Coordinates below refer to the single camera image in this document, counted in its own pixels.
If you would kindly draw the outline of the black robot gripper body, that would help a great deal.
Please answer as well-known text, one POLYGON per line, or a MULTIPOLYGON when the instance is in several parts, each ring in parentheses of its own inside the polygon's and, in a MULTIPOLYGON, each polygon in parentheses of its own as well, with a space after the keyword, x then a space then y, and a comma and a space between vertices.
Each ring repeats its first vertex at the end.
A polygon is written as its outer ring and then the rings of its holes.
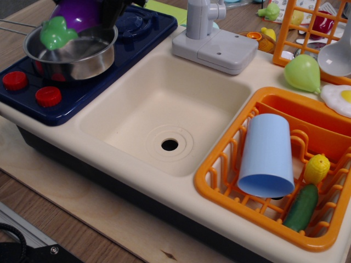
MULTIPOLYGON (((60 0, 53 0, 53 2, 55 4, 58 4, 60 2, 60 0)), ((125 1, 120 1, 121 3, 128 5, 128 4, 136 4, 140 7, 144 7, 145 6, 145 0, 125 0, 125 1)))

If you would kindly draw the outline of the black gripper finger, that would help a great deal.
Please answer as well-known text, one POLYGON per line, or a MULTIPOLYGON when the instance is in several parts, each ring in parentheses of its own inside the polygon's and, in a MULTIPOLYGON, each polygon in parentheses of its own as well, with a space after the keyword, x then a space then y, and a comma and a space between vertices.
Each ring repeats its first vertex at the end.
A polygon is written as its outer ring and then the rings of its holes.
POLYGON ((102 28, 113 28, 117 19, 130 4, 130 1, 125 0, 103 0, 100 14, 102 28))

